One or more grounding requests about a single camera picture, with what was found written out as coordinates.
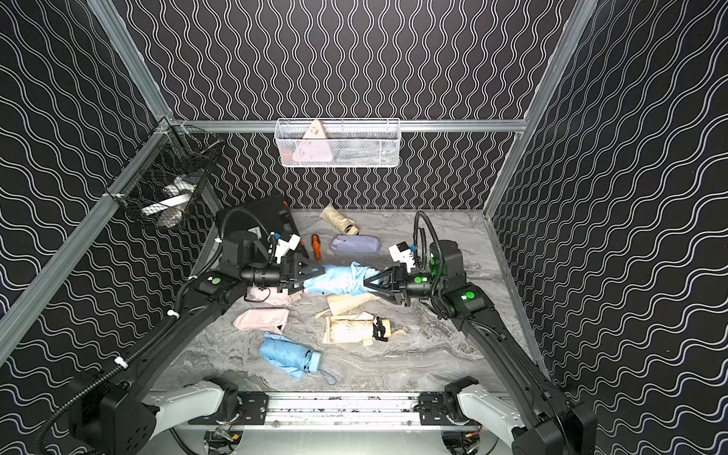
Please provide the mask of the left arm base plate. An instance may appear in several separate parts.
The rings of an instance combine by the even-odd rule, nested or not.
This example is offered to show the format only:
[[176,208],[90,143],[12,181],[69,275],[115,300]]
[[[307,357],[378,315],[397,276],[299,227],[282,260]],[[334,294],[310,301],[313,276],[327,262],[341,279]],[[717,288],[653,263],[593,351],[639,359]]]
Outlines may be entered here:
[[269,396],[264,392],[239,392],[236,398],[226,394],[218,410],[189,421],[190,425],[262,426],[267,418]]

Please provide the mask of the pink umbrella sleeve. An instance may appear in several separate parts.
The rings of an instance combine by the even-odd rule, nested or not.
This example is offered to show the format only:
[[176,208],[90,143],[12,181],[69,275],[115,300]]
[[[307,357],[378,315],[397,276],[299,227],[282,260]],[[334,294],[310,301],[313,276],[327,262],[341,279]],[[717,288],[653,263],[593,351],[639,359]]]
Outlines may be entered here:
[[282,335],[289,314],[287,308],[252,308],[238,316],[233,326],[240,331],[263,331]]

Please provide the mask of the pink sleeved umbrella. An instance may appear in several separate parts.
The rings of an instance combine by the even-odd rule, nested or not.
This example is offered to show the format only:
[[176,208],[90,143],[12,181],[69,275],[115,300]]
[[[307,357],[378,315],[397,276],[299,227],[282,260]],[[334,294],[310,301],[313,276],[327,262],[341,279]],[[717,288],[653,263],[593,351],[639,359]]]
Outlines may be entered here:
[[278,292],[276,288],[254,287],[248,290],[246,299],[254,303],[266,303],[276,307],[286,307],[300,301],[301,293],[289,295],[286,290]]

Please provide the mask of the lavender umbrella sleeve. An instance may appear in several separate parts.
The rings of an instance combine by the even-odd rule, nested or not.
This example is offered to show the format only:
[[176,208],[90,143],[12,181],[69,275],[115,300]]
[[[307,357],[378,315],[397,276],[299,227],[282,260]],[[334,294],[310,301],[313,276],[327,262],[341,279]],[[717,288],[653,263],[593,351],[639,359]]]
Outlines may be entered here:
[[330,244],[330,249],[341,254],[375,254],[381,242],[377,237],[365,235],[339,235]]

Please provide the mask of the cream sleeved umbrella front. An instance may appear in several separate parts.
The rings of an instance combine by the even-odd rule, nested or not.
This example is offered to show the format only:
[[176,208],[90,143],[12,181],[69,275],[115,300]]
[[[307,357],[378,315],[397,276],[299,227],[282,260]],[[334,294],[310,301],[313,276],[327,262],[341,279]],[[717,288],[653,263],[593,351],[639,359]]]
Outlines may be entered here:
[[364,293],[358,295],[330,295],[327,297],[328,308],[315,315],[315,319],[324,316],[341,316],[347,314],[350,310],[354,310],[369,301],[374,301],[377,296],[372,293]]

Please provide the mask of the light blue umbrella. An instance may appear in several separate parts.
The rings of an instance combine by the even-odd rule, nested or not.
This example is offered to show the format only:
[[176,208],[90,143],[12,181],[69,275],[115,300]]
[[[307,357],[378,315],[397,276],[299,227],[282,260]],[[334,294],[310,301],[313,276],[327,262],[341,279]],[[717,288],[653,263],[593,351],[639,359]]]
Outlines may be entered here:
[[265,333],[260,355],[267,363],[294,379],[321,375],[325,384],[334,386],[337,379],[322,369],[322,354],[282,335]]

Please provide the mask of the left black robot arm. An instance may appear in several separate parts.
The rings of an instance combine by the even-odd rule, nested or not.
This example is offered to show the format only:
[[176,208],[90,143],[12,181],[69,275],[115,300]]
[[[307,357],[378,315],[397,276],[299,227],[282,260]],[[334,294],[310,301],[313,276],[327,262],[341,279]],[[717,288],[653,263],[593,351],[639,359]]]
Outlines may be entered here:
[[74,379],[71,396],[39,428],[33,453],[47,454],[47,436],[63,416],[69,433],[93,454],[136,454],[152,438],[159,405],[144,397],[160,374],[204,328],[252,287],[300,292],[323,265],[299,252],[296,236],[279,239],[244,229],[222,236],[217,267],[182,286],[167,316],[109,367]]

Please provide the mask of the light blue sleeve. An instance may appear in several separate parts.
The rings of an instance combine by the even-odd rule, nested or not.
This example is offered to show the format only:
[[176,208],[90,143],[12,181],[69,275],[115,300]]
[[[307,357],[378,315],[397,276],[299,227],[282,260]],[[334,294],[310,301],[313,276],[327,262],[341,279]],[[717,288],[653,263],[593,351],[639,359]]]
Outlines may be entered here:
[[367,294],[369,289],[364,280],[377,275],[372,267],[352,262],[344,265],[326,265],[325,273],[304,282],[304,291],[312,294],[351,295]]

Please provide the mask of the beige umbrella with wooden handle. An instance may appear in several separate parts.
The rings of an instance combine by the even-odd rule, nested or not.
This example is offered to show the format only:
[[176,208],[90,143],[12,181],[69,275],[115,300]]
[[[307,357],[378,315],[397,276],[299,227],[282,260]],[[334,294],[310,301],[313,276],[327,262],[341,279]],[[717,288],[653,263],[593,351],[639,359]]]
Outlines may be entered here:
[[369,313],[359,315],[327,316],[323,344],[353,344],[372,345],[375,341],[388,342],[392,337],[405,336],[403,329],[392,329],[392,323],[387,318],[381,318]]

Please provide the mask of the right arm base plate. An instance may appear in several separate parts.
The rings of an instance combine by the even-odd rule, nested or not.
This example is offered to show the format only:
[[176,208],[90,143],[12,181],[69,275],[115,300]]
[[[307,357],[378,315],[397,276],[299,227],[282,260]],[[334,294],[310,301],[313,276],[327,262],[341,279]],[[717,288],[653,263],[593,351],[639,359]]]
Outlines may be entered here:
[[481,426],[464,415],[456,397],[448,392],[422,392],[413,411],[418,413],[423,426]]

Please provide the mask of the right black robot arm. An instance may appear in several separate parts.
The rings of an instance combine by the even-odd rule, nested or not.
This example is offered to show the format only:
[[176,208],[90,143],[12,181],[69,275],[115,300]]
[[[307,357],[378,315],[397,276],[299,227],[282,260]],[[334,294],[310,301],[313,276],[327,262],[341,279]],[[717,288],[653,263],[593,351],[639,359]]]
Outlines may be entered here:
[[447,386],[449,418],[473,420],[515,454],[592,454],[597,419],[592,408],[561,392],[513,338],[493,301],[470,282],[463,254],[449,240],[435,242],[424,270],[388,267],[364,286],[392,303],[428,299],[483,354],[511,400],[493,396],[472,378]]

